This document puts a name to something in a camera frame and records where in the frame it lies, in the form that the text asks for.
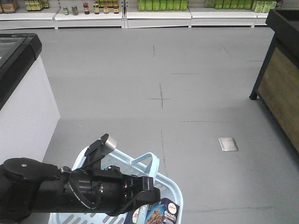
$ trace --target robotic arm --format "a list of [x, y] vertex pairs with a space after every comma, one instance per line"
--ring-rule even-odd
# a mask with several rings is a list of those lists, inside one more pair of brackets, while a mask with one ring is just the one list
[[28, 158], [0, 165], [0, 223], [12, 224], [32, 212], [106, 213], [118, 216], [160, 201], [153, 178], [124, 175], [117, 166], [101, 169], [115, 149], [108, 134], [92, 143], [82, 167], [58, 169]]

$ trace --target freezer lid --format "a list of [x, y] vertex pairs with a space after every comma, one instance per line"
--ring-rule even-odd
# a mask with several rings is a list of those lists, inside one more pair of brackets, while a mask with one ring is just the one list
[[0, 110], [41, 51], [37, 34], [0, 34]]

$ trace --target wooden panel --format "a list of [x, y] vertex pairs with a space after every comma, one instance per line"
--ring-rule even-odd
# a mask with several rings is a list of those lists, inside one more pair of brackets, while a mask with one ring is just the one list
[[278, 48], [258, 93], [299, 152], [299, 69]]

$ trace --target metal floor plate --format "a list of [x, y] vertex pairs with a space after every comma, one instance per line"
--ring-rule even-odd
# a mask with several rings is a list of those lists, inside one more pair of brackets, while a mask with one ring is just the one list
[[219, 138], [219, 143], [223, 152], [236, 152], [239, 148], [234, 138]]

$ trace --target shopping basket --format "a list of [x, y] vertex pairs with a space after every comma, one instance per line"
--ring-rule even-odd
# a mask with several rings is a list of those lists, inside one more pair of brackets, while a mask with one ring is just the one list
[[[73, 170], [81, 167], [84, 163], [83, 149], [77, 157]], [[150, 160], [148, 165], [141, 163]], [[136, 159], [115, 149], [102, 160], [102, 167], [118, 166], [123, 174], [136, 176], [151, 176], [154, 178], [155, 187], [160, 189], [161, 198], [167, 197], [180, 206], [177, 218], [177, 224], [181, 223], [183, 211], [183, 196], [177, 184], [166, 176], [158, 173], [159, 159], [153, 153], [146, 153]], [[144, 224], [148, 205], [139, 209], [139, 216], [136, 224]], [[121, 214], [117, 217], [110, 217], [103, 213], [51, 213], [49, 224], [123, 224], [127, 214]]]

